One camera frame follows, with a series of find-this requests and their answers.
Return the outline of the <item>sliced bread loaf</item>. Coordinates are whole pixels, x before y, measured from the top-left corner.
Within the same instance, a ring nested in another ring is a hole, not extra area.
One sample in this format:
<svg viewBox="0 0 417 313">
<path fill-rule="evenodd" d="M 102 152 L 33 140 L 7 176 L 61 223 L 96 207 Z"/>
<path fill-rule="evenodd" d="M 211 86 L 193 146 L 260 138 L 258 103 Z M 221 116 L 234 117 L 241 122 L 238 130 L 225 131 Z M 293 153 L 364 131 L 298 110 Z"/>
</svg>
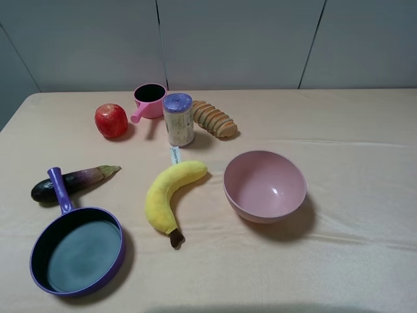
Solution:
<svg viewBox="0 0 417 313">
<path fill-rule="evenodd" d="M 194 122 L 216 138 L 231 138 L 237 133 L 238 127 L 232 118 L 212 104 L 194 100 L 191 113 Z"/>
</svg>

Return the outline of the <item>pink plastic bowl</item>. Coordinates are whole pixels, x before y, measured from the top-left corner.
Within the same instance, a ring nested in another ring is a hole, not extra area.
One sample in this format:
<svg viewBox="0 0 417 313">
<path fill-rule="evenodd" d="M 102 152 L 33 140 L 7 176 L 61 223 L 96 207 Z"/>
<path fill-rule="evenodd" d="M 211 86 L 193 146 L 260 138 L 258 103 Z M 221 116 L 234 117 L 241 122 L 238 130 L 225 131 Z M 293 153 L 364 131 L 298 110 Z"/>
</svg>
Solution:
<svg viewBox="0 0 417 313">
<path fill-rule="evenodd" d="M 258 224 L 272 224 L 295 212 L 307 194 L 299 168 L 270 151 L 236 156 L 223 173 L 223 189 L 235 213 Z"/>
</svg>

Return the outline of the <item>yellow plush banana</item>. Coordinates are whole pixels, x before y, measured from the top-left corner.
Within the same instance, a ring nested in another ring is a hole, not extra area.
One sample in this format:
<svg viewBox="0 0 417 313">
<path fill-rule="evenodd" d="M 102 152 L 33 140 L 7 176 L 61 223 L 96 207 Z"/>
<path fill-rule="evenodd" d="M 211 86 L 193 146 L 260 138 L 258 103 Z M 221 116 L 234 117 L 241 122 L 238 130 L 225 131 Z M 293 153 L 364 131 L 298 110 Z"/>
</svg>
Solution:
<svg viewBox="0 0 417 313">
<path fill-rule="evenodd" d="M 173 248 L 184 241 L 171 209 L 171 198 L 176 191 L 202 179 L 208 173 L 207 165 L 198 160 L 183 161 L 180 148 L 171 148 L 172 165 L 160 173 L 149 188 L 145 200 L 145 215 L 149 224 L 169 237 Z"/>
</svg>

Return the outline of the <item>small pink saucepan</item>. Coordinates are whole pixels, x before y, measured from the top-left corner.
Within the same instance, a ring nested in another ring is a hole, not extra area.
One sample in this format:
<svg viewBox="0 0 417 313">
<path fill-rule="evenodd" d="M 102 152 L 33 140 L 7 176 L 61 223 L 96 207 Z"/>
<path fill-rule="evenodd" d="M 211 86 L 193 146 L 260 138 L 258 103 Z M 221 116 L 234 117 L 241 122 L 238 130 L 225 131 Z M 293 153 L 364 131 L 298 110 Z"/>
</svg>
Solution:
<svg viewBox="0 0 417 313">
<path fill-rule="evenodd" d="M 137 109 L 130 117 L 131 122 L 139 123 L 142 117 L 156 119 L 163 116 L 162 102 L 166 95 L 166 88 L 157 83 L 148 83 L 137 87 L 134 91 Z"/>
</svg>

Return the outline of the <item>red apple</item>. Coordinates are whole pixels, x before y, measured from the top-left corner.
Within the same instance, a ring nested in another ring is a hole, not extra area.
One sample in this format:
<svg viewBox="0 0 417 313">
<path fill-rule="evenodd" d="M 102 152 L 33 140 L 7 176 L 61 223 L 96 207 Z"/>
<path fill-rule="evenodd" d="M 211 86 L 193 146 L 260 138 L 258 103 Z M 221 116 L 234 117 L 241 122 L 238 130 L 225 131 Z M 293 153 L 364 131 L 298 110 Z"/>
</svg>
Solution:
<svg viewBox="0 0 417 313">
<path fill-rule="evenodd" d="M 128 119 L 125 110 L 117 104 L 103 104 L 94 114 L 98 131 L 105 138 L 118 138 L 128 130 Z"/>
</svg>

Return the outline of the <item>dark purple eggplant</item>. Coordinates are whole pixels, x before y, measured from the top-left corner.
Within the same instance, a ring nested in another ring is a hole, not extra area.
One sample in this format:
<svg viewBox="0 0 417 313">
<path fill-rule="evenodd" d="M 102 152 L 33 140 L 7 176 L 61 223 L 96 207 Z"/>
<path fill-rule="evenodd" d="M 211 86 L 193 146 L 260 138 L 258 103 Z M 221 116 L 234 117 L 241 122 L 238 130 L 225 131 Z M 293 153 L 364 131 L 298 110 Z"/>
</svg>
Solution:
<svg viewBox="0 0 417 313">
<path fill-rule="evenodd" d="M 102 165 L 63 174 L 63 182 L 69 196 L 98 186 L 108 181 L 122 168 L 120 166 Z M 37 183 L 31 190 L 31 198 L 38 203 L 57 202 L 53 183 L 45 179 Z"/>
</svg>

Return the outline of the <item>purple frying pan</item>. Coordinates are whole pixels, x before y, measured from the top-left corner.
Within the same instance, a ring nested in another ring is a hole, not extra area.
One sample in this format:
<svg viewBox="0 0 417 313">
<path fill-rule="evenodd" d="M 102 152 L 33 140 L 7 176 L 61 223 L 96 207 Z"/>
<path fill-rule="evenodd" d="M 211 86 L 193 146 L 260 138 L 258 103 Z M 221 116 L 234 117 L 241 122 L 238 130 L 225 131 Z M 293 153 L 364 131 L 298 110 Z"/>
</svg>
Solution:
<svg viewBox="0 0 417 313">
<path fill-rule="evenodd" d="M 81 297 L 103 288 L 117 274 L 126 240 L 117 218 L 99 207 L 75 207 L 61 170 L 50 168 L 61 215 L 39 235 L 31 251 L 30 273 L 43 291 Z"/>
</svg>

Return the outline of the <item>beige tablecloth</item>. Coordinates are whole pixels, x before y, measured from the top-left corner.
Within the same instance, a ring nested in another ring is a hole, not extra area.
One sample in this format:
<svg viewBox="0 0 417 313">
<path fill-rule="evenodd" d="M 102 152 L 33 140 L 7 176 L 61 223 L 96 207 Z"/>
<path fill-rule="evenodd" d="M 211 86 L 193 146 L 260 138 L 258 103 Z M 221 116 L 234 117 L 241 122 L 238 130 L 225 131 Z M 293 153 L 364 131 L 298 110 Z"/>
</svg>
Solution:
<svg viewBox="0 0 417 313">
<path fill-rule="evenodd" d="M 165 125 L 142 120 L 121 140 L 94 124 L 101 104 L 135 108 L 131 92 L 38 93 L 1 131 L 2 312 L 415 312 L 416 90 L 192 91 L 224 111 L 239 135 L 197 130 L 180 153 L 208 177 L 173 197 L 186 238 L 179 250 L 154 231 L 143 205 L 171 163 Z M 271 225 L 242 220 L 223 171 L 246 151 L 292 160 L 308 186 L 303 205 Z M 29 273 L 36 238 L 60 213 L 30 196 L 49 168 L 102 164 L 120 172 L 77 195 L 107 209 L 127 236 L 126 260 L 82 298 L 43 292 Z"/>
</svg>

